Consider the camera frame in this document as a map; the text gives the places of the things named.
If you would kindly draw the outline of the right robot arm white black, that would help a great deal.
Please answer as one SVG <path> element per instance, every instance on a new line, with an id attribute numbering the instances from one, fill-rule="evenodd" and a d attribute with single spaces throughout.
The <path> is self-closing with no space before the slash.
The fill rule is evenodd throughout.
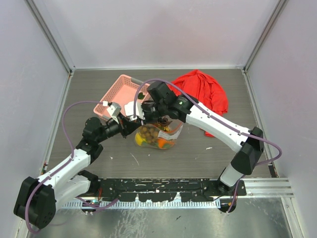
<path id="1" fill-rule="evenodd" d="M 229 195 L 239 179 L 253 172 L 264 151 L 261 129 L 234 124 L 185 92 L 177 96 L 167 82 L 156 81 L 147 88 L 147 92 L 152 99 L 136 107 L 146 122 L 164 116 L 177 119 L 210 133 L 236 153 L 217 180 L 219 193 Z"/>

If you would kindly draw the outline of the orange tangerine fruit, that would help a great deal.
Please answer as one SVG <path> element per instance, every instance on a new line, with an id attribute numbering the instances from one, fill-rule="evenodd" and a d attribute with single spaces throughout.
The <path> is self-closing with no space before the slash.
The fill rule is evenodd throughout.
<path id="1" fill-rule="evenodd" d="M 169 148 L 173 147 L 175 144 L 173 140 L 166 140 L 163 138 L 158 138 L 157 143 L 158 143 L 159 149 L 169 149 Z"/>

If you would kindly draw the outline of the brown longan bunch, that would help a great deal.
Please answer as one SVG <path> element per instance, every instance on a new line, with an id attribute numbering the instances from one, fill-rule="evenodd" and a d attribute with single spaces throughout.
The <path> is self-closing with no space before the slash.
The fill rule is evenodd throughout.
<path id="1" fill-rule="evenodd" d="M 153 125 L 144 125 L 140 128 L 141 138 L 148 144 L 157 142 L 159 129 Z"/>

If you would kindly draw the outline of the clear zip top bag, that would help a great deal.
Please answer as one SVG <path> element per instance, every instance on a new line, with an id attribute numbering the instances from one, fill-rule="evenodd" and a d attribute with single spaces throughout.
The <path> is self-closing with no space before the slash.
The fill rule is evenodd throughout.
<path id="1" fill-rule="evenodd" d="M 166 140 L 173 140 L 174 143 L 176 143 L 176 140 L 178 139 L 178 137 L 182 131 L 182 128 L 183 128 L 183 122 L 181 122 L 177 119 L 171 119 L 168 116 L 158 119 L 158 121 L 155 123 L 148 123 L 145 125 L 155 126 L 156 128 L 159 129 L 158 138 L 163 138 Z M 139 127 L 137 129 L 136 133 L 140 134 L 140 128 L 141 127 Z M 157 142 L 153 143 L 153 144 L 147 143 L 143 147 L 158 148 L 158 143 Z"/>

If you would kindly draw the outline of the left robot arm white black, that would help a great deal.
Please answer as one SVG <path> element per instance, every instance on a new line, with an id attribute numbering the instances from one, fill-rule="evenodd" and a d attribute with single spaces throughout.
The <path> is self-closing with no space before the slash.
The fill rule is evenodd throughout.
<path id="1" fill-rule="evenodd" d="M 45 228 L 56 211 L 67 201 L 81 194 L 95 196 L 100 190 L 98 176 L 85 170 L 101 154 L 101 142 L 121 134 L 133 133 L 142 121 L 130 120 L 119 114 L 105 124 L 97 117 L 86 120 L 82 139 L 71 154 L 50 171 L 37 177 L 27 177 L 21 184 L 13 209 L 16 216 L 25 220 L 27 228 Z"/>

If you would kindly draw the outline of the yellow lemon fruit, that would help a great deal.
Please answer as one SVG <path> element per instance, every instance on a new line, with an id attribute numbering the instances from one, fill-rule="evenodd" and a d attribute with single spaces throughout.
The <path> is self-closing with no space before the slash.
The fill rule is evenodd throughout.
<path id="1" fill-rule="evenodd" d="M 141 136 L 141 134 L 139 134 L 139 133 L 136 133 L 136 134 L 135 134 L 135 142 L 136 142 L 136 144 L 139 145 L 139 146 L 144 146 L 144 145 L 147 144 L 146 139 L 143 138 L 143 137 Z"/>

